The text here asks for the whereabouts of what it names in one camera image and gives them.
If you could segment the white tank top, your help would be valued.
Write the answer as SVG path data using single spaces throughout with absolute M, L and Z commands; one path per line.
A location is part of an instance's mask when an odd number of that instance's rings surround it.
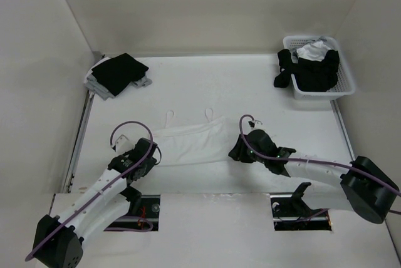
M 227 119 L 223 116 L 205 124 L 157 130 L 153 138 L 162 152 L 162 166 L 223 162 L 231 147 Z

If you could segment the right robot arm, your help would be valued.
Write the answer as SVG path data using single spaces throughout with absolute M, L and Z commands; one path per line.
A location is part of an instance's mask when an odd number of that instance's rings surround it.
M 397 185 L 367 157 L 357 157 L 349 165 L 319 160 L 277 146 L 261 129 L 240 134 L 228 155 L 237 162 L 262 163 L 275 175 L 304 180 L 289 197 L 273 198 L 277 219 L 301 222 L 338 209 L 381 224 L 400 196 Z

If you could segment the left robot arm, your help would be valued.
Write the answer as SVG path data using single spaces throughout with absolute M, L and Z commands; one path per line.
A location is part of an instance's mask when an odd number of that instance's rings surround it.
M 46 267 L 76 267 L 88 244 L 120 217 L 140 212 L 142 194 L 132 183 L 146 176 L 159 160 L 159 146 L 141 138 L 134 148 L 113 158 L 100 178 L 64 212 L 38 222 L 27 260 Z

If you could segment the folded black tank top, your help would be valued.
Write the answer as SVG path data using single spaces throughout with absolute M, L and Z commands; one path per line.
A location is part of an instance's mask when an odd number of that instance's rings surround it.
M 111 95 L 118 96 L 130 83 L 146 77 L 149 70 L 143 63 L 127 53 L 116 57 L 104 58 L 91 69 L 90 76 L 94 77 Z

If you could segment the black tank top hanging out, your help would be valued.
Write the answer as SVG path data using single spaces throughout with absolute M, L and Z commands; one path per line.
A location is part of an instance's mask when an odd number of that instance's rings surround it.
M 275 88 L 287 88 L 291 82 L 291 75 L 294 71 L 294 63 L 288 49 L 278 52 L 279 75 L 274 79 Z

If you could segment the folded grey tank tops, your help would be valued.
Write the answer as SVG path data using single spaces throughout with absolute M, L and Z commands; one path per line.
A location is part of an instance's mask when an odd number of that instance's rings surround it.
M 97 62 L 94 66 L 96 66 L 98 63 L 101 63 L 104 61 L 104 58 L 112 58 L 112 57 L 103 57 L 99 62 Z M 109 93 L 102 85 L 99 85 L 94 77 L 90 76 L 91 69 L 94 67 L 92 66 L 90 70 L 87 72 L 85 79 L 84 79 L 84 86 L 87 87 L 91 92 L 97 94 L 101 99 L 107 100 L 109 98 L 115 98 L 111 93 Z M 144 77 L 140 81 L 130 83 L 128 86 L 132 85 L 136 88 L 141 88 L 141 87 L 146 87 L 152 84 L 152 80 L 150 78 Z

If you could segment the black garments in basket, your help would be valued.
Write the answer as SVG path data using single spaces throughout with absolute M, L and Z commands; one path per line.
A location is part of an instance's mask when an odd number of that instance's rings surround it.
M 340 65 L 339 52 L 327 51 L 322 61 L 299 58 L 295 64 L 294 75 L 301 91 L 326 92 L 338 82 Z

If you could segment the white plastic laundry basket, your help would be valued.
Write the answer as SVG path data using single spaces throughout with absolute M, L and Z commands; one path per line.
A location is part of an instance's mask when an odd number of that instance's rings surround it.
M 305 92 L 298 88 L 295 76 L 291 75 L 292 89 L 294 98 L 296 100 L 333 101 L 342 96 L 352 95 L 356 90 L 352 73 L 336 39 L 330 36 L 317 36 L 311 34 L 286 36 L 283 38 L 283 47 L 284 49 L 289 50 L 298 49 L 304 46 L 306 43 L 311 43 L 312 41 L 317 41 L 319 39 L 323 40 L 325 43 L 328 43 L 333 49 L 339 52 L 340 64 L 337 72 L 337 84 L 327 92 Z

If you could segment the white garment in basket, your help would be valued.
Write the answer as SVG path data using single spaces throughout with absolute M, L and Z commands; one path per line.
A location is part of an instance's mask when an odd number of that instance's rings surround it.
M 331 50 L 324 41 L 314 41 L 296 50 L 298 59 L 306 59 L 310 61 L 323 61 L 327 52 Z

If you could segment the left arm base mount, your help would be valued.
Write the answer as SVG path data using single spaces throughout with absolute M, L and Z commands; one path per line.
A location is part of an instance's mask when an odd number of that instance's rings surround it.
M 137 189 L 129 187 L 122 195 L 130 202 L 126 214 L 116 219 L 106 231 L 151 232 L 159 230 L 161 196 L 142 195 Z

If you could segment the left metal table rail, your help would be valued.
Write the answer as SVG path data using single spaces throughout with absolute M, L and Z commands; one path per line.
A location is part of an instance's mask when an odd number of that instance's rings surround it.
M 78 124 L 78 129 L 76 131 L 76 136 L 73 144 L 73 148 L 70 157 L 67 161 L 67 165 L 63 171 L 63 178 L 60 184 L 59 193 L 70 193 L 72 184 L 75 178 L 75 173 L 77 169 L 78 159 L 81 152 L 81 147 L 83 144 L 83 139 L 85 136 L 88 120 L 90 117 L 90 112 L 93 104 L 94 93 L 91 92 L 87 87 L 84 86 L 86 90 L 85 102 L 83 104 L 80 122 Z

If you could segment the metal table rail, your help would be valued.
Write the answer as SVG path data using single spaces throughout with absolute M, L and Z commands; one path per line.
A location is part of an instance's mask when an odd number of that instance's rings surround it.
M 70 193 L 72 184 L 75 178 L 75 173 L 77 169 L 78 159 L 81 152 L 81 147 L 83 144 L 83 139 L 85 136 L 88 120 L 90 117 L 90 112 L 93 104 L 94 93 L 91 92 L 87 87 L 84 86 L 86 90 L 85 102 L 83 104 L 80 122 L 78 124 L 78 129 L 76 131 L 76 136 L 73 144 L 73 148 L 70 157 L 67 161 L 67 165 L 63 171 L 63 178 L 60 184 L 59 193 Z
M 353 151 L 353 147 L 352 147 L 352 144 L 351 144 L 351 141 L 350 141 L 350 137 L 348 135 L 348 132 L 347 132 L 347 129 L 346 129 L 346 126 L 345 126 L 345 122 L 343 120 L 343 117 L 342 117 L 338 102 L 336 100 L 331 100 L 330 104 L 331 104 L 333 113 L 335 115 L 335 119 L 336 119 L 337 125 L 338 125 L 339 129 L 341 130 L 342 140 L 344 141 L 344 143 L 345 143 L 345 145 L 347 147 L 348 154 L 349 154 L 351 160 L 354 160 L 354 159 L 356 159 L 356 156 L 355 156 L 355 153 Z

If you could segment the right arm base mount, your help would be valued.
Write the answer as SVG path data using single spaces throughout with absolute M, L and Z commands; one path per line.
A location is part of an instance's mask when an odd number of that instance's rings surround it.
M 270 195 L 275 231 L 331 231 L 328 210 L 310 209 L 302 200 L 310 186 L 310 182 L 303 182 L 293 193 Z

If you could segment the right metal table rail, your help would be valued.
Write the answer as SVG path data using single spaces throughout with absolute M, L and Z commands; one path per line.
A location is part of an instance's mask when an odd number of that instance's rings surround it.
M 356 159 L 356 156 L 355 156 L 355 153 L 353 151 L 353 147 L 352 147 L 352 144 L 351 144 L 351 141 L 350 141 L 350 137 L 348 135 L 348 132 L 347 132 L 347 129 L 346 129 L 346 126 L 345 126 L 345 122 L 343 120 L 343 117 L 342 117 L 338 102 L 336 100 L 331 100 L 330 104 L 331 104 L 333 113 L 335 115 L 335 119 L 336 119 L 337 125 L 338 125 L 339 129 L 341 130 L 342 140 L 344 141 L 344 143 L 345 143 L 345 145 L 347 147 L 348 154 L 349 154 L 351 160 L 354 160 L 354 159 Z

